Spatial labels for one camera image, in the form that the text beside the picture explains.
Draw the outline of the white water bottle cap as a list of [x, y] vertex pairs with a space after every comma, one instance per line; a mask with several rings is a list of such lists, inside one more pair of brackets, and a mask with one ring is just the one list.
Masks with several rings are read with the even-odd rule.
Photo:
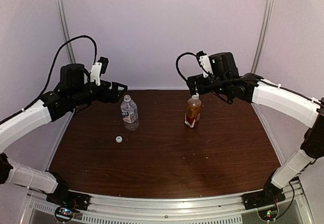
[[123, 138], [122, 138], [121, 136], [117, 136], [117, 137], [115, 138], [115, 141], [116, 141], [117, 143], [121, 143], [121, 142], [123, 141]]

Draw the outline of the white tea bottle cap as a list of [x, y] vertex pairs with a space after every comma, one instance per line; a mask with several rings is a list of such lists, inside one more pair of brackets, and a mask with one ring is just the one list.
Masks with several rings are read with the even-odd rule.
[[199, 95], [198, 94], [196, 94], [196, 95], [192, 95], [192, 97], [191, 97], [193, 100], [199, 100]]

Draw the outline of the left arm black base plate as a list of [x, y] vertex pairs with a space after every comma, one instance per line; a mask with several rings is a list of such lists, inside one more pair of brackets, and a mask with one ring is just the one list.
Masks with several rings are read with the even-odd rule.
[[45, 193], [46, 200], [72, 210], [88, 210], [90, 195], [70, 190], [55, 190], [54, 193]]

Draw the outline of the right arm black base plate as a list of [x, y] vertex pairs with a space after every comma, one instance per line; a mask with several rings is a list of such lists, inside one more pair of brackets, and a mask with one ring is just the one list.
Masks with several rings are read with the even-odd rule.
[[245, 210], [275, 205], [277, 202], [284, 201], [285, 199], [285, 194], [282, 191], [274, 194], [269, 191], [261, 190], [242, 195]]

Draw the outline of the clear plastic water bottle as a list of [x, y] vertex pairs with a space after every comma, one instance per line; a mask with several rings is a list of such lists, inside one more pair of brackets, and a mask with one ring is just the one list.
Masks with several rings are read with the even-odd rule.
[[139, 127], [138, 108], [130, 95], [124, 96], [120, 109], [126, 129], [135, 131]]

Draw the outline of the amber tea bottle red label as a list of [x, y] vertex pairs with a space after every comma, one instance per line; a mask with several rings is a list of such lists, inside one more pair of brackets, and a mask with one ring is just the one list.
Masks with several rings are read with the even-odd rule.
[[190, 128], [196, 127], [199, 124], [200, 112], [201, 100], [193, 100], [190, 98], [187, 101], [184, 123]]

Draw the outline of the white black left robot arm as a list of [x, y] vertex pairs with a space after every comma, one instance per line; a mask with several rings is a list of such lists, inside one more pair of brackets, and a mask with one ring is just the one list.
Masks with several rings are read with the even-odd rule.
[[94, 101], [116, 103], [127, 85], [101, 80], [106, 65], [96, 62], [90, 71], [83, 64], [69, 64], [60, 70], [60, 81], [53, 91], [42, 93], [27, 109], [1, 123], [1, 184], [15, 184], [52, 194], [62, 206], [73, 201], [66, 183], [48, 171], [16, 163], [5, 149], [33, 130], [54, 122], [81, 105]]

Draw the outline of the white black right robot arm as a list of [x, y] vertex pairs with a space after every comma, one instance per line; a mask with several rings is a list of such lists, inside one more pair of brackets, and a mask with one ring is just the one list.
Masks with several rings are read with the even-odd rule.
[[304, 96], [253, 73], [241, 76], [231, 52], [207, 55], [200, 51], [194, 57], [202, 74], [186, 79], [191, 94], [213, 93], [227, 104], [239, 99], [265, 106], [308, 128], [299, 149], [273, 172], [260, 192], [260, 201], [271, 204], [283, 187], [323, 157], [323, 100]]

